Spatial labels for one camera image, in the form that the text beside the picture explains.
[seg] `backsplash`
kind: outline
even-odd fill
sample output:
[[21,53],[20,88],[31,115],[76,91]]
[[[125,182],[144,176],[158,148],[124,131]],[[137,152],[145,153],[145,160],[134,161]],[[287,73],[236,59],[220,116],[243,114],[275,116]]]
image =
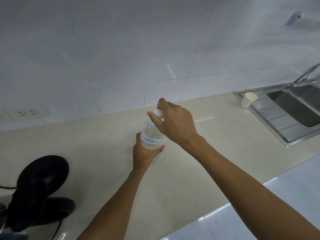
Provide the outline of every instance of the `backsplash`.
[[[320,0],[2,0],[0,131],[292,81],[320,61],[319,10]],[[39,106],[47,116],[9,113]]]

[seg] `person's left arm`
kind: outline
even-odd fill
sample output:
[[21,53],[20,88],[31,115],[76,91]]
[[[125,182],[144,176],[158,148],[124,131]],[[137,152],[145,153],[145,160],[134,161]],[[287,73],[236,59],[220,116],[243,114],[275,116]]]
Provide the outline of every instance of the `person's left arm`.
[[154,157],[164,148],[164,145],[154,150],[144,148],[140,133],[137,134],[137,141],[133,147],[133,170],[77,240],[122,240],[125,238],[140,181]]

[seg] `bottle label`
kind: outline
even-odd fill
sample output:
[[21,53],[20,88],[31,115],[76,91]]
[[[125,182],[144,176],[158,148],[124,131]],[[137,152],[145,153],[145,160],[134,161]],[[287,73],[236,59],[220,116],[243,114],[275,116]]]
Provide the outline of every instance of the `bottle label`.
[[163,141],[163,139],[148,139],[147,137],[145,137],[143,135],[142,132],[141,132],[141,139],[142,139],[142,141],[144,141],[148,144],[158,144],[159,142]]

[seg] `paper cup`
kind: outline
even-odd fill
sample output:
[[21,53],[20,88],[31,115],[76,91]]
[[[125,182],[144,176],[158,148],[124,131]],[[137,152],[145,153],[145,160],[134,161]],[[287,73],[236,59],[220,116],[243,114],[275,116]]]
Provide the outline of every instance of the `paper cup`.
[[241,101],[241,106],[243,108],[248,108],[257,99],[257,95],[255,95],[253,92],[247,92]]

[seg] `black cord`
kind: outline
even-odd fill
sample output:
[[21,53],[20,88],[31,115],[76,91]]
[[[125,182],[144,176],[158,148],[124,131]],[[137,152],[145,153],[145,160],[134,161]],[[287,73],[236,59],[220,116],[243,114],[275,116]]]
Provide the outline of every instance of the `black cord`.
[[53,236],[52,236],[52,238],[50,240],[54,240],[54,238],[58,234],[58,231],[60,230],[61,224],[62,224],[62,220],[60,220],[60,222],[58,224],[58,227],[57,227],[56,231],[54,232],[54,234],[53,234]]
[[5,187],[0,185],[0,189],[4,189],[4,190],[15,190],[16,188],[17,187]]

